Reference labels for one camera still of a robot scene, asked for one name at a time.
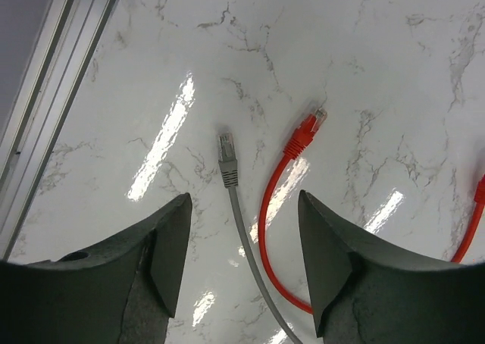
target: cable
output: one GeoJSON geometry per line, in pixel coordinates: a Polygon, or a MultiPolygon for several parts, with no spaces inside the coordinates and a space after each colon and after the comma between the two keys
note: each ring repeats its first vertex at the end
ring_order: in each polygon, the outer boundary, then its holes
{"type": "Polygon", "coordinates": [[[297,159],[303,150],[311,143],[311,141],[313,141],[314,135],[317,133],[325,119],[327,119],[327,112],[323,108],[319,108],[314,113],[308,115],[306,119],[299,125],[299,127],[293,132],[291,139],[283,150],[283,157],[274,170],[273,175],[266,186],[266,190],[264,191],[258,220],[259,252],[261,254],[261,261],[263,262],[263,267],[266,274],[273,283],[274,287],[286,300],[294,304],[297,308],[308,312],[309,314],[313,314],[311,306],[288,291],[278,280],[273,268],[271,267],[268,251],[266,249],[266,216],[268,214],[268,206],[271,201],[271,196],[273,195],[278,180],[280,179],[286,166],[291,160],[297,159]]]}
{"type": "Polygon", "coordinates": [[[475,209],[473,215],[471,216],[470,223],[468,225],[467,231],[465,232],[465,236],[463,237],[462,243],[458,247],[455,255],[452,258],[452,262],[460,263],[465,256],[468,248],[470,247],[471,241],[477,231],[478,224],[480,223],[480,219],[482,218],[483,208],[485,208],[485,175],[483,176],[482,180],[478,183],[477,191],[475,192],[474,197],[475,202],[475,209]]]}
{"type": "Polygon", "coordinates": [[[256,284],[258,285],[259,291],[266,301],[271,313],[274,318],[287,334],[287,336],[295,344],[303,344],[302,341],[296,336],[296,334],[290,329],[286,321],[281,316],[278,308],[271,299],[268,288],[264,284],[261,273],[259,272],[258,265],[256,264],[255,256],[252,254],[251,244],[249,243],[249,238],[246,233],[243,214],[241,213],[241,207],[239,205],[239,199],[237,197],[236,187],[238,185],[237,177],[237,160],[236,153],[234,150],[233,137],[230,133],[225,133],[219,136],[219,167],[221,169],[222,180],[224,181],[224,186],[229,192],[230,204],[234,213],[234,220],[236,221],[237,232],[241,239],[242,247],[246,253],[246,258],[251,268],[252,275],[255,278],[256,284]]]}

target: white marble surface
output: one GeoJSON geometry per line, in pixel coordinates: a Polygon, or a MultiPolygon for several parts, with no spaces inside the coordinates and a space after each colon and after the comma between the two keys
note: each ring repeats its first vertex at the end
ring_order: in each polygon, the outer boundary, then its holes
{"type": "MultiPolygon", "coordinates": [[[[271,207],[282,281],[308,298],[300,189],[395,244],[450,259],[485,169],[484,18],[485,0],[120,0],[12,261],[60,258],[190,192],[167,342],[288,342],[240,248],[215,135],[234,134],[255,237],[264,185],[309,99],[329,117],[271,207]]],[[[465,262],[484,260],[484,243],[482,220],[465,262]]],[[[274,297],[303,342],[321,342],[309,315],[274,297]]]]}

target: red ethernet cable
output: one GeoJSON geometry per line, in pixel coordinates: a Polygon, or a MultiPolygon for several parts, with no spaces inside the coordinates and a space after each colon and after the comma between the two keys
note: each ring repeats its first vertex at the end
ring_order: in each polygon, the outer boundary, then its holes
{"type": "MultiPolygon", "coordinates": [[[[271,263],[268,258],[268,251],[266,249],[266,216],[268,213],[268,206],[271,201],[271,196],[273,195],[278,180],[280,179],[286,166],[291,160],[297,159],[303,150],[306,149],[313,141],[314,135],[320,129],[320,126],[325,119],[327,119],[327,112],[323,108],[319,108],[314,113],[308,115],[306,119],[299,125],[299,127],[293,132],[291,139],[283,150],[283,157],[274,170],[273,175],[271,175],[268,185],[266,186],[266,190],[264,191],[258,220],[259,251],[266,274],[273,283],[274,287],[286,300],[294,304],[297,308],[301,308],[303,311],[308,312],[309,314],[313,314],[311,306],[288,291],[278,280],[273,268],[271,267],[271,263]]],[[[468,225],[465,237],[463,238],[458,251],[455,253],[455,256],[452,259],[452,261],[456,263],[459,263],[462,260],[463,256],[468,250],[475,231],[477,230],[478,223],[480,222],[483,208],[485,207],[485,176],[483,176],[483,179],[478,183],[474,200],[477,204],[475,206],[472,219],[468,225]]]]}
{"type": "Polygon", "coordinates": [[[297,308],[301,308],[303,311],[306,311],[309,314],[313,313],[311,306],[288,291],[274,274],[268,258],[268,252],[266,250],[266,214],[268,212],[271,196],[273,195],[274,189],[276,188],[281,174],[285,170],[288,163],[291,160],[297,159],[303,150],[311,143],[311,141],[313,141],[314,135],[318,132],[318,129],[325,119],[327,119],[327,112],[323,108],[319,108],[314,113],[308,115],[295,130],[295,132],[293,132],[291,139],[283,150],[283,158],[281,158],[280,163],[277,165],[273,172],[273,176],[271,176],[270,181],[266,186],[258,221],[259,251],[261,253],[261,260],[263,262],[263,267],[266,274],[273,283],[274,287],[276,287],[276,289],[285,299],[294,304],[297,308]]]}
{"type": "Polygon", "coordinates": [[[452,258],[452,262],[455,263],[460,263],[462,261],[468,250],[468,247],[470,247],[475,232],[477,231],[478,223],[480,223],[480,219],[482,218],[483,208],[485,207],[485,175],[478,183],[474,200],[477,204],[475,205],[473,215],[471,215],[471,220],[468,225],[467,231],[465,232],[462,243],[460,244],[458,250],[452,258]]]}

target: hole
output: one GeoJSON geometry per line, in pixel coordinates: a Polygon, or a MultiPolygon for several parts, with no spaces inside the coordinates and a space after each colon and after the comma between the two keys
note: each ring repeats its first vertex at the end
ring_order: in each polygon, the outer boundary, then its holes
{"type": "Polygon", "coordinates": [[[66,255],[65,257],[63,257],[60,260],[60,262],[79,261],[80,259],[84,259],[88,257],[89,257],[88,252],[83,252],[83,251],[72,252],[69,255],[66,255]]]}

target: metal door frame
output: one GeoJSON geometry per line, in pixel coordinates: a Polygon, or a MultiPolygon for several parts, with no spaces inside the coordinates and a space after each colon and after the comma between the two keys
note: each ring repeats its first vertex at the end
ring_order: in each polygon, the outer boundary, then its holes
{"type": "Polygon", "coordinates": [[[8,259],[117,0],[52,0],[0,141],[0,258],[8,259]]]}

